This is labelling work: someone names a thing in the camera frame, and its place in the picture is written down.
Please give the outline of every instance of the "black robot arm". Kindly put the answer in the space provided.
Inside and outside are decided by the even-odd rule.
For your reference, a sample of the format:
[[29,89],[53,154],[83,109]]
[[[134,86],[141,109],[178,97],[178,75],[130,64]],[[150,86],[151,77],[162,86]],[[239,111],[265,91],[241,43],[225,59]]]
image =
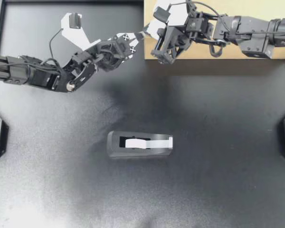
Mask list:
[[[70,27],[80,29],[81,18],[70,14]],[[30,85],[55,92],[73,92],[80,88],[98,69],[115,70],[133,57],[135,46],[144,33],[119,33],[106,41],[96,41],[85,51],[75,53],[61,67],[54,59],[0,56],[0,81],[14,85]]]
[[[180,4],[187,5],[186,22],[170,26],[170,9]],[[215,14],[197,11],[196,4],[207,6]],[[239,46],[246,56],[257,58],[272,58],[274,47],[285,47],[285,19],[265,21],[252,17],[229,17],[196,1],[171,4],[167,9],[158,7],[154,17],[166,24],[165,28],[158,29],[159,39],[151,53],[163,64],[172,64],[192,42],[209,45],[213,57],[221,56],[223,48],[230,43]],[[217,21],[215,28],[212,20]],[[219,51],[215,51],[214,46],[219,46]]]

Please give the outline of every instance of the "black table surface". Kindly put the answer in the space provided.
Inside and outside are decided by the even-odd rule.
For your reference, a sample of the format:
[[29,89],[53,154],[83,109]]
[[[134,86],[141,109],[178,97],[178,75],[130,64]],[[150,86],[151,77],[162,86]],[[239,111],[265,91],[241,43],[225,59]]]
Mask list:
[[[49,57],[67,12],[91,41],[139,31],[142,3],[9,3],[1,55]],[[78,49],[59,35],[62,63]],[[0,82],[10,126],[0,228],[285,228],[285,60],[143,59],[72,94]],[[110,160],[110,131],[174,136],[165,160]]]

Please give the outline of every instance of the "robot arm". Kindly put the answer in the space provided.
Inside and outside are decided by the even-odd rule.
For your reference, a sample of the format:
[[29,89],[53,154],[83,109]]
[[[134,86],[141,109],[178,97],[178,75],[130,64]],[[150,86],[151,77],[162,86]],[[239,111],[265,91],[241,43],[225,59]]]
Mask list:
[[[199,12],[198,4],[210,8],[214,15]],[[176,22],[177,15],[185,18]],[[228,17],[202,2],[190,0],[159,0],[153,16],[155,19],[145,32],[158,40],[151,54],[163,64],[172,64],[192,42],[209,45],[213,57],[221,56],[230,43],[239,46],[246,56],[257,58],[272,58],[274,47],[285,47],[285,19]],[[212,20],[217,21],[215,28]]]
[[143,33],[119,33],[107,41],[90,43],[81,28],[81,15],[76,13],[66,14],[61,25],[62,35],[78,45],[82,52],[75,53],[64,67],[54,58],[41,61],[28,56],[0,56],[0,80],[55,92],[73,92],[98,69],[108,72],[131,59],[136,45],[144,38]]

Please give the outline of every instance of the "brown cardboard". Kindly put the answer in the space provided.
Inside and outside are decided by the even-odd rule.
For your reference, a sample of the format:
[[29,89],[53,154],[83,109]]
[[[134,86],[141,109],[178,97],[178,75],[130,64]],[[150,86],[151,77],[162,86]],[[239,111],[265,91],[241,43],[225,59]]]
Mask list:
[[[285,18],[285,0],[201,0],[213,7],[220,14],[229,16],[251,16],[263,20]],[[144,24],[147,25],[153,19],[153,8],[156,0],[144,0]],[[197,5],[199,11],[212,13],[204,6]],[[154,49],[156,40],[146,38],[145,40],[145,59],[154,59],[151,56],[151,50]],[[248,58],[242,54],[239,47],[231,44],[224,48],[220,59],[245,59]],[[285,47],[274,49],[274,59],[285,59]],[[179,59],[214,59],[209,53],[208,45],[195,44],[184,52]]]

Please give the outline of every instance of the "black cable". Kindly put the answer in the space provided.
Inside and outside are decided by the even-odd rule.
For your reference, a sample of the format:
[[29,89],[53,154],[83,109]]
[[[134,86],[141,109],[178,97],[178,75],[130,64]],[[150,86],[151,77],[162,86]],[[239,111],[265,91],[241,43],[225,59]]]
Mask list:
[[45,71],[45,72],[57,70],[56,68],[41,67],[41,66],[38,66],[38,65],[35,65],[32,63],[6,63],[6,64],[0,64],[0,68],[1,67],[9,67],[9,66],[17,66],[17,65],[30,66],[30,67],[33,67],[33,68],[36,68],[36,69],[39,69],[39,70]]
[[285,34],[285,31],[276,31],[276,32],[237,32],[236,35],[249,35],[249,34]]
[[48,59],[44,60],[42,63],[40,63],[40,65],[44,65],[44,64],[46,64],[48,61],[53,61],[53,62],[55,63],[55,65],[56,65],[56,67],[57,67],[57,70],[58,70],[61,74],[63,74],[64,70],[63,70],[62,67],[60,66],[59,62],[58,62],[56,59],[54,59],[54,58],[48,58]]
[[53,51],[52,51],[52,41],[53,41],[53,39],[54,39],[62,30],[63,30],[63,28],[61,28],[61,29],[51,38],[51,40],[50,40],[49,43],[48,43],[49,51],[50,51],[50,53],[51,53],[52,58],[54,58],[54,57],[53,57]]
[[222,22],[223,26],[225,27],[225,29],[229,32],[230,29],[229,27],[227,26],[227,24],[225,23],[225,21],[223,20],[223,17],[215,10],[213,9],[211,6],[203,3],[203,2],[200,2],[200,1],[185,1],[185,2],[180,2],[180,3],[174,3],[174,4],[170,4],[171,6],[176,6],[176,5],[181,5],[181,4],[199,4],[199,5],[203,5],[207,8],[209,8],[210,10],[212,10],[216,15],[217,17],[220,19],[220,21]]

